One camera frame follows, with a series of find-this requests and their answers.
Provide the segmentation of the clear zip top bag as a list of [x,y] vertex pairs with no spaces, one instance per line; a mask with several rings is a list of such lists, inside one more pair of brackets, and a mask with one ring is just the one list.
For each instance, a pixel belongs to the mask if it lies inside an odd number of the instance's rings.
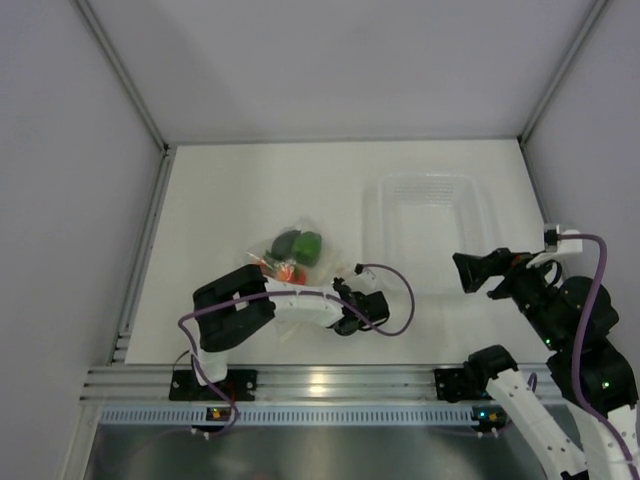
[[345,276],[342,255],[311,219],[251,245],[239,263],[258,266],[267,278],[266,300],[275,307],[272,322],[282,341],[303,325],[332,330],[342,319],[342,307],[327,298],[335,292],[335,279]]

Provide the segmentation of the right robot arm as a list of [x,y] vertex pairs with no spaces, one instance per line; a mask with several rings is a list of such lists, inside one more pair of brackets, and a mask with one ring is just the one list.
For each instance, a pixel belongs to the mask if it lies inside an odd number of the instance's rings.
[[639,393],[631,365],[608,339],[619,315],[602,284],[606,244],[592,240],[599,247],[594,277],[564,282],[546,279],[562,248],[453,256],[464,292],[475,293],[490,278],[500,278],[488,298],[513,301],[551,351],[546,366],[578,428],[578,443],[548,413],[505,347],[474,352],[463,368],[471,392],[499,403],[547,478],[636,479]]

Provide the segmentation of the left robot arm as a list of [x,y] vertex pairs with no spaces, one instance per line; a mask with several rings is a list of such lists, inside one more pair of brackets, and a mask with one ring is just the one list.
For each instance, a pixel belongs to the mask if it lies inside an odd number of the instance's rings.
[[389,305],[381,291],[363,293],[336,278],[324,286],[276,280],[256,265],[240,267],[192,294],[198,327],[191,386],[204,399],[226,386],[229,351],[272,321],[304,323],[346,337],[384,324]]

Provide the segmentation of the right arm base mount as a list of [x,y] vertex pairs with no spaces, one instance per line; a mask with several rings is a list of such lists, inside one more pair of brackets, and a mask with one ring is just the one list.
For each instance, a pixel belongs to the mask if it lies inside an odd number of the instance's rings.
[[491,399],[489,394],[481,388],[476,376],[464,368],[435,369],[433,374],[439,400],[457,403]]

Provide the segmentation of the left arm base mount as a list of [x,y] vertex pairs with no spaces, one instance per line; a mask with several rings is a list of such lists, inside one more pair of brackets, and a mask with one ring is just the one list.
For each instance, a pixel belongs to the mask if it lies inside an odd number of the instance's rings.
[[[258,372],[253,369],[232,369],[225,380],[216,384],[229,399],[253,402],[257,388]],[[175,370],[169,390],[169,400],[175,402],[222,401],[222,397],[208,386],[200,385],[192,369]]]

